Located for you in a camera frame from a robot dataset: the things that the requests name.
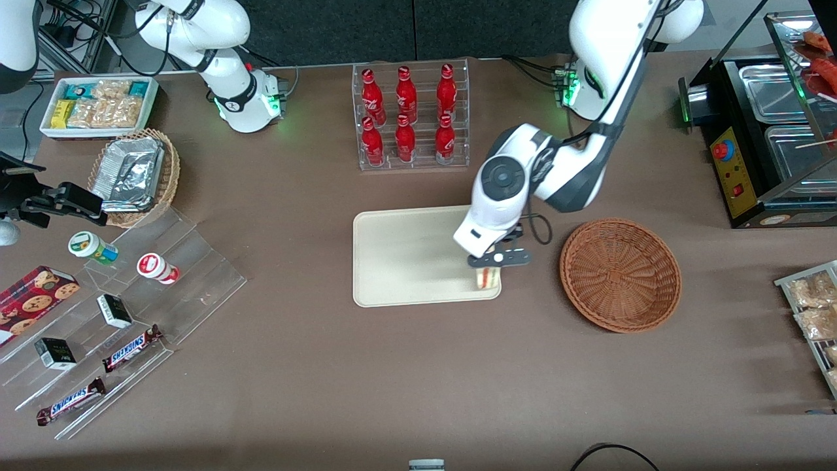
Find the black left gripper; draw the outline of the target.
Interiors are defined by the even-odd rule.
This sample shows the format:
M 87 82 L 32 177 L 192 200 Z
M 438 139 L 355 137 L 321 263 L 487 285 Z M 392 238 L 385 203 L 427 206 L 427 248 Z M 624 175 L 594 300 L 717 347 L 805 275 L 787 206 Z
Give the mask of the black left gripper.
M 496 253 L 519 253 L 524 249 L 519 245 L 519 239 L 524 235 L 522 224 L 517 224 L 500 241 L 494 244 Z

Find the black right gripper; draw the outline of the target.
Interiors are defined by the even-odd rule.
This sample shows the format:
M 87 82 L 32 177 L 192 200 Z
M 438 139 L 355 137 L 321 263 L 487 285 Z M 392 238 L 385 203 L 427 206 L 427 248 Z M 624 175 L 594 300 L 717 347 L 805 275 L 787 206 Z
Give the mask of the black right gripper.
M 108 214 L 102 210 L 103 200 L 96 194 L 72 183 L 58 187 L 40 184 L 35 174 L 43 166 L 26 163 L 1 152 L 1 215 L 13 221 L 47 228 L 51 215 L 83 218 L 96 226 L 107 226 Z

